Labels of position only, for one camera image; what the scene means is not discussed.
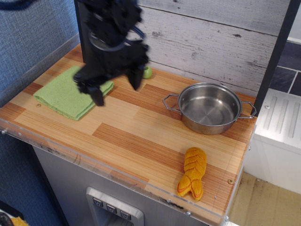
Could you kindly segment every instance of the white wood plank wall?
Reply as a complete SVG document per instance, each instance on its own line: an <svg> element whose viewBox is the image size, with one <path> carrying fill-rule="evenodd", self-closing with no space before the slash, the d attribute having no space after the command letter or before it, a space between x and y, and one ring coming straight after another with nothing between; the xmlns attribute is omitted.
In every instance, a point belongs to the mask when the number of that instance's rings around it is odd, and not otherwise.
<svg viewBox="0 0 301 226"><path fill-rule="evenodd" d="M289 2L140 0L138 27L151 66L256 96Z"/></svg>

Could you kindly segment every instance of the yellow toy fish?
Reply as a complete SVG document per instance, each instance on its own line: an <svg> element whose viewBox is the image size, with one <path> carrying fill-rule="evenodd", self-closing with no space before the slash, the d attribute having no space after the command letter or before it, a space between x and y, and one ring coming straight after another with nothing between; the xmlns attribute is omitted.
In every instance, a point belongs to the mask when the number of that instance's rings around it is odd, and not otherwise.
<svg viewBox="0 0 301 226"><path fill-rule="evenodd" d="M191 191L195 200L199 201L203 195L202 177L206 171L206 154L198 148L189 148L185 154L184 172L178 183L178 195L184 196Z"/></svg>

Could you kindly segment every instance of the stainless steel pot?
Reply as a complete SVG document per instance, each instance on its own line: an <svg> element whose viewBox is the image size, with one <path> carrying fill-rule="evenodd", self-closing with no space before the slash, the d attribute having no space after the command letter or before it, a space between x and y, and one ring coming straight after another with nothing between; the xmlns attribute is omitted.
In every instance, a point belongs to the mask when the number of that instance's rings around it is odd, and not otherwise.
<svg viewBox="0 0 301 226"><path fill-rule="evenodd" d="M180 109L170 108L166 99L178 97ZM256 108L249 101L240 101L231 89L208 82L186 87L180 94L169 94L163 99L169 110L179 111L183 123L191 130L201 134L219 134L230 129L238 118L253 118ZM254 109L252 116L240 116L242 104L248 103Z"/></svg>

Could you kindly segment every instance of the pot rim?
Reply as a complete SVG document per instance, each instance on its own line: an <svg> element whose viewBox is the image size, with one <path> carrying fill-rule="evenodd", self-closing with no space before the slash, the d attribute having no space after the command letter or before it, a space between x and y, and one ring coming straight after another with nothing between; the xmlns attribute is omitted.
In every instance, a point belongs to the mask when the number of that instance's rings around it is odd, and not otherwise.
<svg viewBox="0 0 301 226"><path fill-rule="evenodd" d="M211 87L214 87L214 88L220 88L220 89L224 89L226 92L228 92L229 94L231 94L238 101L238 103L239 103L239 106L237 105L238 113L233 118L233 120L230 121L230 122L228 122L228 123L220 124L220 125L206 125L206 124L203 124L203 123L199 123L199 122L193 120L192 118L188 117L185 114L185 112L183 111L182 106L180 105L180 101L181 101L182 96L185 94L185 92L187 92L188 90L190 90L190 89L192 89L194 87L198 87L198 86L200 86L200 87L202 87L202 86L211 86ZM213 83L213 82L198 82L198 83L194 83L194 84L192 84L190 86L187 86L185 89L182 90L182 92L178 96L178 106L180 108L181 114L184 115L189 120L191 120L194 123L197 123L199 125L210 126L210 127L221 127L221 126L226 126L226 125L229 125L231 123L234 123L239 118L239 116L241 115L241 112L242 112L242 102L241 102L240 98L238 97L238 95L234 91L232 91L231 89L229 89L228 87L225 87L223 85L220 85L220 84L217 84L217 83Z"/></svg>

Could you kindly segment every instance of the green towel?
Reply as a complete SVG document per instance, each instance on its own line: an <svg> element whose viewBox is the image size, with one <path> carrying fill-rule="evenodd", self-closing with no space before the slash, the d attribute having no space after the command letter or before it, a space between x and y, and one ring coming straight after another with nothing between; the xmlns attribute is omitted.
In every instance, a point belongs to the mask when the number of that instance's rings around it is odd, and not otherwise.
<svg viewBox="0 0 301 226"><path fill-rule="evenodd" d="M76 121L79 120L95 105L91 96L80 93L73 81L73 76L80 69L78 66L69 68L35 92L33 96L37 101L63 116ZM106 95L113 88L113 84L112 81L107 81L100 86L103 95Z"/></svg>

